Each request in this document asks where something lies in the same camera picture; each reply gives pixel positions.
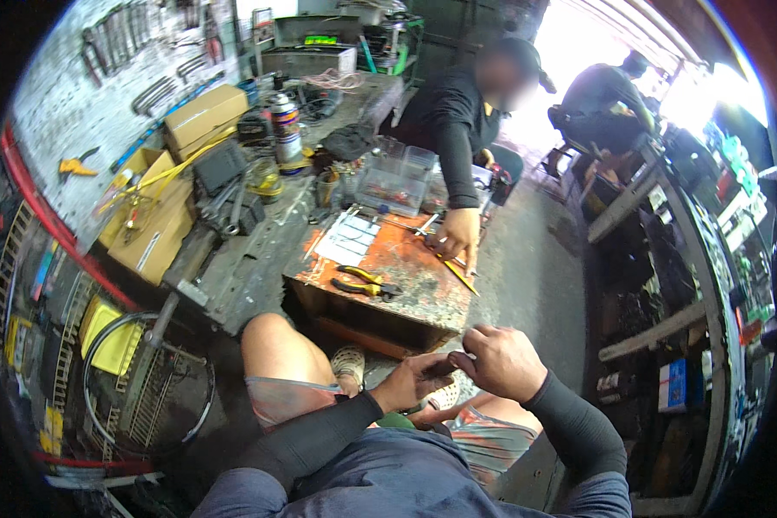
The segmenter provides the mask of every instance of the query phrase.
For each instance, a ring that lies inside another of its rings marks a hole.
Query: black cap
[[[651,62],[639,51],[631,51],[622,62],[622,70],[632,76],[641,76],[649,66]]]
[[[483,50],[484,54],[503,54],[512,58],[524,77],[538,77],[539,85],[545,88],[551,94],[555,93],[555,86],[541,68],[541,57],[532,43],[521,38],[503,38]]]

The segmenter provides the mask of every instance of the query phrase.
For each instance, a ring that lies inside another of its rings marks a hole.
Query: pegboard
[[[210,88],[241,80],[228,0],[211,3],[224,60],[215,65],[208,61],[206,67],[188,76],[187,84],[176,75],[176,68],[205,52],[205,47],[173,48],[172,42],[185,36],[186,41],[202,40],[204,14],[199,15],[200,27],[185,30],[183,15],[172,7],[159,11],[149,1],[150,42],[123,67],[111,71],[109,77],[98,69],[100,87],[95,86],[83,64],[81,32],[84,27],[94,26],[120,0],[78,0],[32,58],[11,105],[12,128],[38,189],[76,234],[113,179],[110,165],[155,121],[134,113],[134,98],[161,77],[173,78],[176,91],[152,111],[153,116],[161,116],[220,70],[225,73],[224,79]],[[96,147],[100,150],[84,166],[98,171],[98,175],[71,177],[62,183],[58,172],[61,159],[79,157]]]

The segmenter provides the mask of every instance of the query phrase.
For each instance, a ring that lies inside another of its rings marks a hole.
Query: box label
[[[152,253],[152,249],[155,248],[155,244],[158,243],[158,239],[161,237],[160,232],[156,232],[152,239],[150,240],[150,243],[146,245],[146,248],[144,249],[144,253],[141,255],[141,258],[138,260],[138,264],[135,266],[135,269],[141,273],[142,270],[144,270],[144,265],[146,264],[146,260],[150,258],[150,254]]]

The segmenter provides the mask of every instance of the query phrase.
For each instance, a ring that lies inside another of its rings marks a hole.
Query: paper
[[[380,225],[371,221],[341,214],[314,251],[339,264],[360,266],[379,230]]]

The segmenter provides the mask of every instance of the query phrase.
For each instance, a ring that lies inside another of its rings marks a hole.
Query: orange workbench
[[[387,217],[413,226],[428,219],[426,215]],[[404,290],[392,302],[335,288],[332,278],[362,281],[336,271],[334,261],[316,253],[303,260],[322,234],[321,228],[306,233],[283,275],[321,329],[342,340],[394,358],[432,351],[463,332],[475,295],[426,248],[422,235],[415,236],[395,224],[380,225],[360,267],[381,274],[385,284]]]

